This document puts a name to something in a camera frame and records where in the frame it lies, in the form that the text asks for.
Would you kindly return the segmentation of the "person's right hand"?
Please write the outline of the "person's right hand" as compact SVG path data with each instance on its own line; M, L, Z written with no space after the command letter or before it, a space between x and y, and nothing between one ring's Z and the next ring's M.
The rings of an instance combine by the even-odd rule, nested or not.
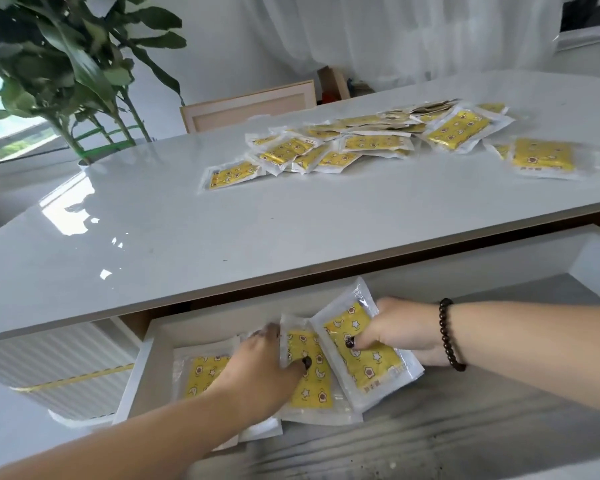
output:
M366 327L378 327L384 345L411 351L424 366L450 366L440 332L439 305L384 297L376 306L379 312Z

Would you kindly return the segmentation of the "person's left hand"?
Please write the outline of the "person's left hand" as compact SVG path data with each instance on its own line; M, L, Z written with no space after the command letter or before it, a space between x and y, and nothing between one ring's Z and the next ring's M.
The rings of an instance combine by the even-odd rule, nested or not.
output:
M227 398L240 429L277 413L294 392L280 391L280 326L269 323L234 352L211 388Z

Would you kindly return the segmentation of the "person's left forearm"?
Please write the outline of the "person's left forearm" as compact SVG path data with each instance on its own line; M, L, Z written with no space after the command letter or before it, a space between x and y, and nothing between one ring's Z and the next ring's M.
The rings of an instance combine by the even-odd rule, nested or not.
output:
M0 480L151 480L175 478L288 400L283 388L214 383L99 433L0 468Z

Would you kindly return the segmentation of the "person's right forearm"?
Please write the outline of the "person's right forearm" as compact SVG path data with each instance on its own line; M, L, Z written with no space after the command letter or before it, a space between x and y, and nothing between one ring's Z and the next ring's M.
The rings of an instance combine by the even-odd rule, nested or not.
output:
M448 318L464 363L600 410L600 306L488 301Z

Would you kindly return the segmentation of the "white drawer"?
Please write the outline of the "white drawer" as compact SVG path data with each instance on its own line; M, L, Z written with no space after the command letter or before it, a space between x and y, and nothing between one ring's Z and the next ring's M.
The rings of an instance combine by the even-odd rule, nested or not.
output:
M373 297L600 304L600 228L584 226L367 274ZM114 423L168 404L173 351L311 317L354 278L204 308L149 327ZM363 423L283 435L193 464L191 480L600 480L600 411L481 369L428 369Z

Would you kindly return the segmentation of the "pile of yellow packets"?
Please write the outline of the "pile of yellow packets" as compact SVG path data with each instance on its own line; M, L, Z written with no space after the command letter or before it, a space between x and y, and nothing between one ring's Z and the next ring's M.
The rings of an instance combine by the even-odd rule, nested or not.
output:
M396 107L316 125L246 134L248 150L207 168L200 190L214 191L290 172L341 174L364 157L414 161L421 144L447 155L482 145L513 173L600 183L600 149L590 144L497 134L518 120L504 102L472 104L458 98Z

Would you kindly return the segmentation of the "yellow tape strip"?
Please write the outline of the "yellow tape strip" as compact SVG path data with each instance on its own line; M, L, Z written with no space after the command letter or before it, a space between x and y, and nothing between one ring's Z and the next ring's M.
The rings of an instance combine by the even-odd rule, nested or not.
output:
M90 372L90 373L86 373L86 374L81 374L79 376L73 376L71 378L58 379L55 381L49 381L46 383L28 386L28 387L9 387L9 389L12 391L18 392L18 393L30 394L33 392L39 392L41 390L76 384L76 383L80 383L80 382L90 380L90 379L106 377L106 376L116 374L119 372L130 371L133 368L134 368L134 363L129 363L126 365L119 365L117 367L103 369L101 371L95 371L95 372Z

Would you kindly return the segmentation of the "white ribbed cabinet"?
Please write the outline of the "white ribbed cabinet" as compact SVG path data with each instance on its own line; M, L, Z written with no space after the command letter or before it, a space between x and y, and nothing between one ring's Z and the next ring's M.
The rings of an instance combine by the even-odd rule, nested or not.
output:
M28 387L135 363L142 340L119 317L0 340L0 384ZM68 428L110 424L131 371L18 393Z

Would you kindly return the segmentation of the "white curtain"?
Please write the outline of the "white curtain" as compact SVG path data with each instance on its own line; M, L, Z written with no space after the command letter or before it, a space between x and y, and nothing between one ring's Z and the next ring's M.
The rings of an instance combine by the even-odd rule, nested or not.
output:
M457 73L535 70L563 0L242 0L264 46L298 74L323 67L375 91Z

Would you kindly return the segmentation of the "window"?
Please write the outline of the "window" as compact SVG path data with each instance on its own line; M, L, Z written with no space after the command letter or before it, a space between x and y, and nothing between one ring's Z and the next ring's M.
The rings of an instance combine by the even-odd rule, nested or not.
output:
M46 120L9 115L0 99L0 162L21 159L62 146L61 138Z

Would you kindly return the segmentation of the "white board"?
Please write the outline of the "white board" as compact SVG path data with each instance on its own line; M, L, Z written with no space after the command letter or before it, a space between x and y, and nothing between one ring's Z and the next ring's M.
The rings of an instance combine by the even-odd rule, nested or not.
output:
M555 41L556 52L586 47L600 43L600 25L561 32Z

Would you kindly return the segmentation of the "green leafy plant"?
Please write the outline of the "green leafy plant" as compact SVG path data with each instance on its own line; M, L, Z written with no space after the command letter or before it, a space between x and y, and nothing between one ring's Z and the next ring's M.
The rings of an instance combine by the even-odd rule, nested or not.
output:
M182 19L150 0L112 0L103 15L95 0L0 0L0 121L42 118L77 154L96 161L151 143L130 97L136 62L184 99L179 81L149 48L179 50Z

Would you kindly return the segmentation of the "dark bag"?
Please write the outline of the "dark bag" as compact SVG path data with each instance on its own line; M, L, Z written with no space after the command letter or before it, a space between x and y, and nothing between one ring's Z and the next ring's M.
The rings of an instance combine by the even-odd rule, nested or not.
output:
M560 31L568 32L600 26L600 0L565 0Z

